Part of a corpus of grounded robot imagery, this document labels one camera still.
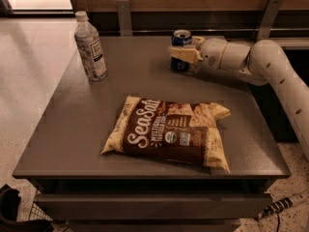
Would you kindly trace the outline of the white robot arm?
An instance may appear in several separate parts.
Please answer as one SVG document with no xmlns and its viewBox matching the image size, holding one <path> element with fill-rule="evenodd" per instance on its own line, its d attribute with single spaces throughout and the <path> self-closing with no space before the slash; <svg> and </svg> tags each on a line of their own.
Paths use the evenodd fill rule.
<svg viewBox="0 0 309 232">
<path fill-rule="evenodd" d="M 309 158 L 309 87 L 295 72 L 278 43 L 260 40 L 245 45 L 218 38 L 194 37 L 190 44 L 170 46 L 169 53 L 193 66 L 227 71 L 253 85 L 269 84 Z"/>
</svg>

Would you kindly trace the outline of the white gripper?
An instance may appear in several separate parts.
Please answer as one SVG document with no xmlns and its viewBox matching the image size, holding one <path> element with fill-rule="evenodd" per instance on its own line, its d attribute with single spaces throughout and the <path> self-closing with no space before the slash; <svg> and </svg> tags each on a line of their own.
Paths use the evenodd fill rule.
<svg viewBox="0 0 309 232">
<path fill-rule="evenodd" d="M 223 39 L 193 36 L 194 46 L 170 46 L 172 57 L 190 64 L 198 61 L 201 66 L 212 70 L 241 70 L 246 66 L 250 52 L 248 45 L 230 43 Z"/>
</svg>

